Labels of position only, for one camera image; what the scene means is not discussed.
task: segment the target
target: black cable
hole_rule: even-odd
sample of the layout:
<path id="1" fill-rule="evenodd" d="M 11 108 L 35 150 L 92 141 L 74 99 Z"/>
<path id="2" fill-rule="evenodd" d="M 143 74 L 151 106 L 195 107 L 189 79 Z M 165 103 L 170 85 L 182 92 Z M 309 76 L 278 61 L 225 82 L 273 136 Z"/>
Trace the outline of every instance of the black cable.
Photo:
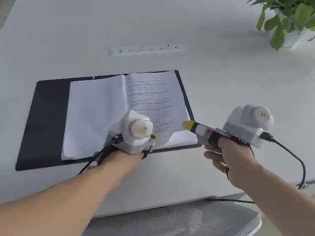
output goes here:
<path id="1" fill-rule="evenodd" d="M 303 169 L 303 175 L 302 175 L 302 180 L 300 182 L 300 184 L 298 185 L 298 189 L 301 189 L 304 185 L 305 182 L 305 178 L 306 178 L 306 168 L 305 168 L 305 164 L 304 162 L 297 156 L 295 155 L 292 151 L 290 151 L 288 148 L 286 148 L 284 145 L 282 145 L 281 143 L 279 143 L 277 140 L 274 139 L 274 136 L 272 136 L 270 133 L 268 132 L 263 132 L 260 135 L 260 138 L 272 143 L 275 143 L 277 145 L 279 145 L 281 148 L 283 148 L 284 150 L 286 150 L 288 153 L 290 153 L 295 159 L 297 159 L 301 165 L 302 165 L 302 169 Z"/>
<path id="2" fill-rule="evenodd" d="M 245 201 L 245 200 L 237 200 L 237 199 L 226 199 L 226 198 L 209 198 L 205 199 L 208 202 L 236 202 L 236 203 L 250 203 L 255 204 L 252 201 Z"/>
<path id="3" fill-rule="evenodd" d="M 104 151 L 104 149 L 105 149 L 106 147 L 104 147 L 101 151 L 99 151 L 96 155 L 94 155 L 94 156 L 91 158 L 91 160 L 82 168 L 82 170 L 80 170 L 79 174 L 82 174 L 82 173 L 91 165 L 91 163 L 94 162 L 94 161 L 97 159 L 97 157 L 103 153 L 103 151 Z"/>
<path id="4" fill-rule="evenodd" d="M 96 155 L 91 157 L 91 160 L 82 168 L 82 170 L 79 172 L 79 174 L 82 174 L 91 165 L 91 163 L 94 162 L 100 155 L 102 155 L 102 153 L 106 149 L 108 149 L 112 144 L 119 144 L 123 140 L 124 140 L 124 137 L 122 134 L 118 134 L 115 137 L 113 137 L 112 140 L 109 143 L 107 143 L 101 151 L 99 151 Z"/>
<path id="5" fill-rule="evenodd" d="M 298 189 L 301 189 L 303 187 L 303 185 L 304 185 L 305 178 L 306 178 L 306 168 L 305 168 L 304 162 L 297 155 L 295 155 L 292 151 L 290 151 L 288 148 L 286 148 L 284 145 L 279 143 L 274 138 L 271 140 L 271 142 L 273 142 L 273 143 L 279 145 L 280 147 L 282 147 L 284 150 L 286 150 L 288 153 L 290 153 L 295 159 L 297 159 L 301 163 L 302 169 L 303 169 L 303 175 L 302 175 L 302 180 L 301 180 L 300 184 L 298 185 Z"/>
<path id="6" fill-rule="evenodd" d="M 292 151 L 290 151 L 287 147 L 285 147 L 284 145 L 282 145 L 281 143 L 279 143 L 277 140 L 274 139 L 274 137 L 267 132 L 263 132 L 260 135 L 260 138 L 266 141 L 269 141 L 271 143 L 275 143 L 277 145 L 279 145 L 281 148 L 283 148 L 284 150 L 286 150 L 288 153 L 290 153 L 295 159 L 297 159 L 301 165 L 302 165 L 302 169 L 303 169 L 303 175 L 302 175 L 302 180 L 298 185 L 298 189 L 301 189 L 304 185 L 305 182 L 305 178 L 306 178 L 306 167 L 304 162 L 297 156 L 295 155 Z M 243 200 L 234 200 L 234 199 L 223 199 L 223 198 L 216 198 L 216 199 L 206 199 L 207 201 L 221 201 L 221 202 L 237 202 L 237 203 L 250 203 L 250 204 L 255 204 L 255 202 L 252 201 L 243 201 Z"/>

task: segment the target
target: potted plant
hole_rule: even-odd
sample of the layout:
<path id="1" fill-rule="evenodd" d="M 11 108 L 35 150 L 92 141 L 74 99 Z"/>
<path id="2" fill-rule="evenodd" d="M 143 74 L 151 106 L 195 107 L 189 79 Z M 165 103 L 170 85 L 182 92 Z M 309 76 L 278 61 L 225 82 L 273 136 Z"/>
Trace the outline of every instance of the potted plant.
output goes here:
<path id="1" fill-rule="evenodd" d="M 261 31 L 272 33 L 270 45 L 276 50 L 293 47 L 309 30 L 315 31 L 315 0 L 249 0 L 252 5 L 262 4 L 257 22 Z M 265 22 L 265 11 L 274 10 L 275 16 Z"/>

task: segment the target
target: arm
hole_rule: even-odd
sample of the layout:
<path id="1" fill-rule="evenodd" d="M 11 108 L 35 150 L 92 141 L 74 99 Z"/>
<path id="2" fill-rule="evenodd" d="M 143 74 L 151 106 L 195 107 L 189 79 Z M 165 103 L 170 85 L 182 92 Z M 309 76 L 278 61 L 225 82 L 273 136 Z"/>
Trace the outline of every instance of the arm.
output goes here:
<path id="1" fill-rule="evenodd" d="M 243 190 L 283 235 L 314 235 L 314 199 L 261 166 L 251 178 Z"/>
<path id="2" fill-rule="evenodd" d="M 35 195 L 0 206 L 0 232 L 11 236 L 79 236 L 106 195 L 142 154 L 112 153 L 99 167 Z"/>
<path id="3" fill-rule="evenodd" d="M 315 200 L 262 167 L 247 146 L 221 138 L 219 147 L 207 147 L 205 156 L 223 173 L 229 167 L 230 182 L 243 189 L 283 235 L 314 235 Z"/>

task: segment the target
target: white table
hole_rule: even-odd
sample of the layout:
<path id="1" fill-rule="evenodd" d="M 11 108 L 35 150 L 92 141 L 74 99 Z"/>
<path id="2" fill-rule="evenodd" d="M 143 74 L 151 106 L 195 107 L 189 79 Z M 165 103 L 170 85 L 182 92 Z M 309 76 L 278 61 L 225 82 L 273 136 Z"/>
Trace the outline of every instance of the white table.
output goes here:
<path id="1" fill-rule="evenodd" d="M 240 104 L 268 107 L 272 133 L 315 179 L 315 81 L 294 55 L 274 51 L 256 31 L 259 12 L 234 0 L 17 0 L 0 33 L 0 203 L 70 178 L 84 165 L 14 170 L 36 82 L 123 72 L 179 69 L 195 118 L 213 127 Z M 182 42 L 186 51 L 107 54 L 109 46 L 163 42 Z M 202 153 L 152 154 L 95 216 L 240 193 Z M 287 181 L 300 180 L 299 163 L 279 147 L 265 144 L 255 153 Z"/>

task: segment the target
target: power outlet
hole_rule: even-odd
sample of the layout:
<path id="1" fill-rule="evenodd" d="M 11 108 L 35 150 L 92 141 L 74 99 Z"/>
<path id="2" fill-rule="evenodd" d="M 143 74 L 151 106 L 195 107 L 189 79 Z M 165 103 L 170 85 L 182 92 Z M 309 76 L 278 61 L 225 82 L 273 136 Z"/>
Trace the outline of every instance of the power outlet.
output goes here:
<path id="1" fill-rule="evenodd" d="M 152 53 L 175 53 L 183 52 L 185 47 L 181 43 L 161 43 L 155 45 L 135 45 L 126 47 L 110 47 L 111 56 L 133 56 Z"/>

